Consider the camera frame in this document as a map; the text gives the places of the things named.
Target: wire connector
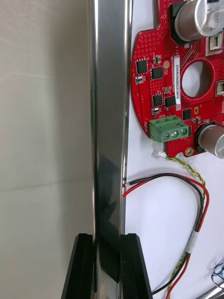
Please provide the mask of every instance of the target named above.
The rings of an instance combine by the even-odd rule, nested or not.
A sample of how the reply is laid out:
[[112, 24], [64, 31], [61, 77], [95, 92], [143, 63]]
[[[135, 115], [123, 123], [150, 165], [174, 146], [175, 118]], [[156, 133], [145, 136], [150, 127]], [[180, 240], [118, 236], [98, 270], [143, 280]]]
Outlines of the wire connector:
[[162, 158], [164, 158], [164, 159], [166, 159], [166, 157], [167, 157], [167, 154], [166, 154], [164, 151], [162, 151], [162, 150], [157, 150], [157, 151], [156, 151], [156, 155], [157, 155], [158, 157], [162, 157]]

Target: reflective metal surface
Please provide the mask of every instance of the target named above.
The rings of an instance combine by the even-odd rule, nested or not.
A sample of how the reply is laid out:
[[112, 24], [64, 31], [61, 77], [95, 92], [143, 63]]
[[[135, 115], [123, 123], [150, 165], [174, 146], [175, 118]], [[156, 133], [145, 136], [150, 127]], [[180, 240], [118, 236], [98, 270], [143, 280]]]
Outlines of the reflective metal surface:
[[224, 159], [224, 128], [206, 126], [198, 137], [199, 145], [217, 158]]
[[90, 0], [96, 298], [120, 298], [119, 235], [126, 176], [132, 0]]
[[197, 299], [223, 299], [223, 298], [224, 298], [224, 290], [218, 287], [214, 287], [210, 291], [198, 297]]
[[176, 33], [187, 42], [214, 36], [223, 27], [224, 1], [187, 1], [175, 19]]

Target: stainless steel bar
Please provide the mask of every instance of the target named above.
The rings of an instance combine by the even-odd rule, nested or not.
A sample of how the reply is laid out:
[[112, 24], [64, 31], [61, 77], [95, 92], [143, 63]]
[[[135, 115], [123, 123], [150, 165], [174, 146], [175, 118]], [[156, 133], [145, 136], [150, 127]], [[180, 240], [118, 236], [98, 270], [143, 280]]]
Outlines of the stainless steel bar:
[[120, 298], [133, 0], [89, 0], [96, 298]]
[[214, 287], [205, 294], [201, 295], [197, 299], [221, 299], [224, 298], [224, 290], [218, 287]]

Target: white table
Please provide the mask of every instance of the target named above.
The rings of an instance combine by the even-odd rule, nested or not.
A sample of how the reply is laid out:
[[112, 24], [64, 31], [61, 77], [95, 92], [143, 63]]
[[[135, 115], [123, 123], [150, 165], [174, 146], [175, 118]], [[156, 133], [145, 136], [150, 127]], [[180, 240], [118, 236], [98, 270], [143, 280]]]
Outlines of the white table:
[[[134, 0], [132, 45], [139, 31], [154, 27], [155, 8], [152, 0]], [[180, 164], [156, 157], [157, 149], [162, 149], [162, 145], [151, 141], [142, 131], [130, 99], [127, 180], [160, 172], [190, 176]], [[224, 160], [209, 153], [180, 158], [201, 173], [210, 192], [209, 210], [188, 269], [171, 296], [195, 299], [213, 287], [211, 269], [224, 257]], [[175, 178], [147, 183], [126, 199], [126, 233], [137, 233], [141, 239], [152, 289], [168, 277], [185, 248], [196, 216], [196, 199], [195, 192]], [[164, 292], [154, 298], [164, 298]]]

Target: white surface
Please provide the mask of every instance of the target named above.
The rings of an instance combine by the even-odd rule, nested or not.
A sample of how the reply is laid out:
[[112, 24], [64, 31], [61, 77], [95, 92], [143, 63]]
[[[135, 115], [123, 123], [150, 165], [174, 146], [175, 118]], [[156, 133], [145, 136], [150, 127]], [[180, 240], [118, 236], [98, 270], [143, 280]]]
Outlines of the white surface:
[[92, 233], [87, 5], [0, 1], [0, 298], [59, 299]]
[[[139, 31], [154, 27], [152, 12], [152, 1], [134, 1], [133, 41]], [[144, 134], [132, 103], [128, 142], [128, 181], [165, 171], [189, 175], [181, 165], [155, 156], [155, 150], [161, 150], [162, 146]], [[172, 292], [173, 299], [195, 299], [209, 290], [213, 286], [211, 269], [224, 256], [224, 160], [208, 153], [184, 160], [205, 178], [210, 192], [210, 207], [187, 272]], [[150, 182], [127, 197], [126, 233], [135, 232], [140, 236], [152, 289], [167, 278], [180, 258], [194, 223], [196, 203], [195, 192], [173, 178]], [[164, 298], [164, 292], [154, 298]]]

